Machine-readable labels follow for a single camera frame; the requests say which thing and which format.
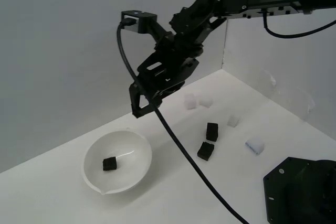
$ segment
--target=black metal bracket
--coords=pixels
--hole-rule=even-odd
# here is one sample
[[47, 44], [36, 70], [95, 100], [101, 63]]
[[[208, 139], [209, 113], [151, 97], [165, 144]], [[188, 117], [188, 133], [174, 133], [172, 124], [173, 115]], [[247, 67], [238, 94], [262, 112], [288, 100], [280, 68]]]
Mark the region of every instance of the black metal bracket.
[[264, 177], [268, 222], [335, 223], [335, 174], [335, 161], [288, 157]]

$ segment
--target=white backdrop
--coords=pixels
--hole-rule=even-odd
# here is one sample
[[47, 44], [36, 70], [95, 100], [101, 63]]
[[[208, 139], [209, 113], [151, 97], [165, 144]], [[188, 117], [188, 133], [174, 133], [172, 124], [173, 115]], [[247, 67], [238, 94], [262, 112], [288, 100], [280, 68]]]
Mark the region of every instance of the white backdrop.
[[[131, 78], [116, 46], [120, 12], [166, 28], [195, 0], [0, 0], [0, 172], [130, 112]], [[221, 68], [225, 26], [205, 43], [192, 82]], [[123, 32], [134, 67], [149, 35]]]
[[[295, 14], [269, 18], [269, 28], [280, 34], [295, 34], [321, 27], [336, 18], [335, 9], [312, 15]], [[308, 122], [336, 139], [336, 26], [298, 39], [278, 39], [264, 30], [262, 18], [230, 20], [223, 68], [238, 79], [268, 95], [260, 86], [260, 72], [276, 81], [272, 99], [298, 115], [315, 108]]]

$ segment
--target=white cube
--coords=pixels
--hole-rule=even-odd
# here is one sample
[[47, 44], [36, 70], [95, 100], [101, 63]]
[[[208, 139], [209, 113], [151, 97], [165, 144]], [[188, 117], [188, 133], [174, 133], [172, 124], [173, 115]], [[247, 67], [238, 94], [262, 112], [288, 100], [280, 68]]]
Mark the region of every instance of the white cube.
[[184, 95], [184, 106], [187, 110], [196, 108], [197, 101], [194, 94], [185, 94]]
[[260, 155], [265, 149], [264, 142], [256, 137], [250, 138], [245, 145], [256, 155]]
[[236, 127], [239, 121], [239, 117], [235, 116], [235, 115], [231, 115], [229, 117], [229, 120], [227, 121], [227, 126], [231, 126], [231, 127]]
[[208, 97], [206, 95], [202, 95], [202, 96], [199, 97], [199, 104], [201, 106], [210, 108], [213, 103], [214, 103], [214, 101], [211, 97]]

